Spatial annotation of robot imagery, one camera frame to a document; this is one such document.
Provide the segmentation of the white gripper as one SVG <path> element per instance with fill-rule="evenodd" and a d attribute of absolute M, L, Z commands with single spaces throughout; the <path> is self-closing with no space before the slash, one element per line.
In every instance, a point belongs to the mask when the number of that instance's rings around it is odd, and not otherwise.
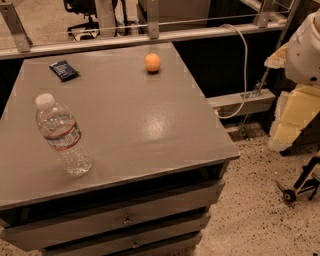
<path fill-rule="evenodd" d="M 285 65 L 285 75 L 298 85 L 282 91 L 271 124 L 268 147 L 276 152 L 292 146 L 302 130 L 320 113 L 320 9 L 311 13 L 264 62 L 272 69 Z"/>

